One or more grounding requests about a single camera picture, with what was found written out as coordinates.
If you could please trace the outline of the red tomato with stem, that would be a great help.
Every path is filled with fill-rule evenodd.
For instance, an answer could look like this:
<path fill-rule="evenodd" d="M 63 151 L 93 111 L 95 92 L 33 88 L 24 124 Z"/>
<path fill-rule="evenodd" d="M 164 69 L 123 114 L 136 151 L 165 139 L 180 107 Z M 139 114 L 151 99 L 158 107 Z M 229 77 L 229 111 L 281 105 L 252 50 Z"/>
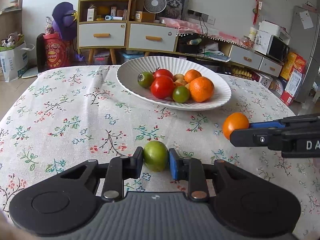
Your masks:
<path fill-rule="evenodd" d="M 167 76 L 167 77 L 173 79 L 173 74 L 167 69 L 159 68 L 158 70 L 156 70 L 153 73 L 154 79 L 161 77 L 161 76 Z"/>

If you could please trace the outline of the clear plastic storage box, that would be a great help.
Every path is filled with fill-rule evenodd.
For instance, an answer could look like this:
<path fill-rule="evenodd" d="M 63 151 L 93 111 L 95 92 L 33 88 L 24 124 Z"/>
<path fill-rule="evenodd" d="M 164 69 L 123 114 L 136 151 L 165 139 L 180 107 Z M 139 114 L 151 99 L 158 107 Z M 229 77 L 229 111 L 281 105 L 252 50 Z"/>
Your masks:
<path fill-rule="evenodd" d="M 120 64 L 130 61 L 132 59 L 144 57 L 144 53 L 141 51 L 120 50 L 118 51 L 118 53 L 119 53 L 118 62 Z"/>

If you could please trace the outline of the small orange mandarin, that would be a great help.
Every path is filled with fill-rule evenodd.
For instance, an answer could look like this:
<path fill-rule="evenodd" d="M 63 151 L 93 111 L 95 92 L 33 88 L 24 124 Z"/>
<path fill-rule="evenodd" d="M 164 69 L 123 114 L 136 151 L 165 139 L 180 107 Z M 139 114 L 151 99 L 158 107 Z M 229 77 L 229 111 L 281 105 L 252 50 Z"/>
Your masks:
<path fill-rule="evenodd" d="M 201 76 L 202 76 L 202 74 L 199 71 L 197 71 L 195 69 L 191 69 L 185 73 L 184 80 L 187 83 L 191 83 L 191 81 L 193 81 L 196 78 L 201 77 Z"/>

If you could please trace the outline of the white desk fan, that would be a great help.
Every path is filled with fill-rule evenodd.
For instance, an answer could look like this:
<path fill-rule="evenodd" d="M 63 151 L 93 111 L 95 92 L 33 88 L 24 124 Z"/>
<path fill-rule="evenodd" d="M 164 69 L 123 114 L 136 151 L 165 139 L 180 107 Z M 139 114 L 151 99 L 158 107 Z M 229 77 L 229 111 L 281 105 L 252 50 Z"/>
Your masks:
<path fill-rule="evenodd" d="M 144 0 L 144 9 L 148 13 L 146 22 L 153 22 L 156 14 L 161 13 L 167 6 L 167 0 Z"/>

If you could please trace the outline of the floral tablecloth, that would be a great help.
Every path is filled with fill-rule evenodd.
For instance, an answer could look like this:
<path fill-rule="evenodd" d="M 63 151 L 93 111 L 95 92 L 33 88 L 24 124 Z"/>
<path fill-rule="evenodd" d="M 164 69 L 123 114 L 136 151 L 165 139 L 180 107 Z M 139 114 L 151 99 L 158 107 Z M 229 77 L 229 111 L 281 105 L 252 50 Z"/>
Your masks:
<path fill-rule="evenodd" d="M 232 92 L 222 107 L 185 112 L 127 92 L 116 66 L 83 66 L 42 73 L 1 106 L 1 215 L 21 190 L 87 159 L 106 163 L 158 140 L 182 157 L 211 164 L 222 159 L 291 191 L 301 215 L 299 239 L 319 239 L 319 168 L 312 159 L 284 159 L 266 148 L 236 148 L 223 135 L 224 120 L 240 112 L 250 122 L 292 115 L 262 85 L 224 76 Z"/>

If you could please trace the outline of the pink cloth on cabinet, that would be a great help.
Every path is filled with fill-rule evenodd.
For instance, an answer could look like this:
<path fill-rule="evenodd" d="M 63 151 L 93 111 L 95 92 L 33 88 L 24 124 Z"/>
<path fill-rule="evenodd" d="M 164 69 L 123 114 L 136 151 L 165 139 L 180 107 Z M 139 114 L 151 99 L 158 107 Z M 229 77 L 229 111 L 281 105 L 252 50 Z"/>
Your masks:
<path fill-rule="evenodd" d="M 195 34 L 203 35 L 206 37 L 230 42 L 239 47 L 243 47 L 243 48 L 247 47 L 246 45 L 243 44 L 243 42 L 240 41 L 240 38 L 224 33 L 223 31 L 219 31 L 215 28 L 210 28 L 203 21 L 198 23 L 193 23 L 188 21 L 161 17 L 160 23 L 165 24 L 166 27 L 177 29 L 179 34 L 195 33 Z"/>

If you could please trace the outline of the wooden drawer cabinet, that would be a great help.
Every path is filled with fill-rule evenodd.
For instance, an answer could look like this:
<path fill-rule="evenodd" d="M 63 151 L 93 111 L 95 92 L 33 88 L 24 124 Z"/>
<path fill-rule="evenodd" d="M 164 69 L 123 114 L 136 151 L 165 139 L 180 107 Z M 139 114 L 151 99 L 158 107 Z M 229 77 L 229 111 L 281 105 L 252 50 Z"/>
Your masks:
<path fill-rule="evenodd" d="M 135 11 L 136 0 L 78 0 L 78 52 L 89 51 L 92 64 L 100 51 L 110 52 L 115 64 L 116 50 L 174 53 L 177 29 L 154 22 L 155 16 Z"/>

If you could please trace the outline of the large orange mandarin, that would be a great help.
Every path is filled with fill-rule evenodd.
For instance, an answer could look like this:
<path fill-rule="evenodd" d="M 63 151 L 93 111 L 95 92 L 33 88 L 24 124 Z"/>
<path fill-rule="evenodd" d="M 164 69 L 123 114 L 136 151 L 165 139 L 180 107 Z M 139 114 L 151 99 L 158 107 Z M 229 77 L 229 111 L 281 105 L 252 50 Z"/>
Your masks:
<path fill-rule="evenodd" d="M 189 83 L 191 98 L 196 102 L 205 102 L 214 94 L 214 84 L 206 77 L 198 77 Z"/>

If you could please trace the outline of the purple plush toy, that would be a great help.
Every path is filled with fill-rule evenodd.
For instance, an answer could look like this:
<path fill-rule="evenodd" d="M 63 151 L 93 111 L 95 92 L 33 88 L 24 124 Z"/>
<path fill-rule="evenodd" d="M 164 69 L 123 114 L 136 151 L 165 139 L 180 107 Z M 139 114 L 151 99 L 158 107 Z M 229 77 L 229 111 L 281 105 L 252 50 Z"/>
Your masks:
<path fill-rule="evenodd" d="M 64 41 L 71 41 L 77 35 L 77 11 L 72 3 L 61 2 L 52 12 L 53 29 L 59 33 Z"/>

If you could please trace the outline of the olive brown tomato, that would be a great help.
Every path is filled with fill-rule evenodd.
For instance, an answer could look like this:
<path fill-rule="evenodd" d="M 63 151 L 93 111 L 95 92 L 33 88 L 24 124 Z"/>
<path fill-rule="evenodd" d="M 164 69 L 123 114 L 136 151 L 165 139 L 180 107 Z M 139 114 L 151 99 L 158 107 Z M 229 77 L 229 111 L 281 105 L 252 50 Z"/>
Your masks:
<path fill-rule="evenodd" d="M 138 75 L 137 81 L 141 87 L 149 88 L 154 81 L 154 77 L 153 74 L 150 72 L 141 72 Z"/>

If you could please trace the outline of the orange red carton box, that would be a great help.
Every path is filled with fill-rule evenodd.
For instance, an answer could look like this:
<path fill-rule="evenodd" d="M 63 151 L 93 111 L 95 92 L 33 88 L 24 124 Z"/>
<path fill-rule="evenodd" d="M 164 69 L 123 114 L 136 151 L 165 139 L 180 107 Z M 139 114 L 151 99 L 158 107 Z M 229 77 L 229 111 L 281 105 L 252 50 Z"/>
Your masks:
<path fill-rule="evenodd" d="M 305 71 L 305 66 L 306 66 L 306 61 L 300 55 L 294 52 L 289 52 L 287 56 L 287 60 L 280 72 L 280 77 L 288 81 L 294 70 L 303 74 Z"/>

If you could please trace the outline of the green plum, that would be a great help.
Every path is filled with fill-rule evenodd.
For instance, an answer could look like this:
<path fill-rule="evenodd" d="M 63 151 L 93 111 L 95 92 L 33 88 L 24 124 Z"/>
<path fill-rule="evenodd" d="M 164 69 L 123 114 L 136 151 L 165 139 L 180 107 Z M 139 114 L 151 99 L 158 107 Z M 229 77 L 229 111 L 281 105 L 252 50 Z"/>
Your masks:
<path fill-rule="evenodd" d="M 143 158 L 148 169 L 162 172 L 169 162 L 169 152 L 162 142 L 153 140 L 144 146 Z"/>

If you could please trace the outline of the black flat panel stand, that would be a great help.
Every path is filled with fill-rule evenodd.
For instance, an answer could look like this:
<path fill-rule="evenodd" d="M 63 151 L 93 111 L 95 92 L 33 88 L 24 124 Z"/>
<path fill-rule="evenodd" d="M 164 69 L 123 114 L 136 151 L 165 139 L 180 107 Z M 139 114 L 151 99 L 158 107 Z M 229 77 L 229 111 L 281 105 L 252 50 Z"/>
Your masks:
<path fill-rule="evenodd" d="M 46 71 L 47 69 L 47 56 L 46 56 L 46 48 L 45 48 L 45 34 L 41 33 L 36 38 L 36 65 L 34 67 L 30 67 L 23 75 L 23 79 L 28 79 L 32 77 L 38 76 L 40 73 Z"/>

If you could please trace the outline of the white paper shopping bag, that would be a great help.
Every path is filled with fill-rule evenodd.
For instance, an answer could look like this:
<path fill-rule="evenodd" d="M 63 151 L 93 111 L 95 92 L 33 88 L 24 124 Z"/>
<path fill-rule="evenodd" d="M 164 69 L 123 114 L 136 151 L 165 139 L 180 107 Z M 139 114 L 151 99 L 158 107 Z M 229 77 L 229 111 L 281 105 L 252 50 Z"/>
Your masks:
<path fill-rule="evenodd" d="M 1 51 L 1 66 L 5 82 L 19 79 L 28 69 L 28 52 L 34 50 L 33 44 L 23 42 L 20 46 Z"/>

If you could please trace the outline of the tan longan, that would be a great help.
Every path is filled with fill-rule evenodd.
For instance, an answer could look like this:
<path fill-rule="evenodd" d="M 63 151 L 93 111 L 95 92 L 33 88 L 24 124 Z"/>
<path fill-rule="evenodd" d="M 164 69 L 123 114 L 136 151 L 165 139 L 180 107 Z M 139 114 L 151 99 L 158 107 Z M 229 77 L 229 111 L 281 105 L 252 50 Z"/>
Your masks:
<path fill-rule="evenodd" d="M 184 75 L 183 74 L 175 74 L 173 76 L 173 80 L 176 81 L 176 80 L 184 80 Z"/>
<path fill-rule="evenodd" d="M 176 80 L 175 82 L 180 82 L 182 83 L 184 86 L 187 84 L 187 82 L 185 80 Z"/>

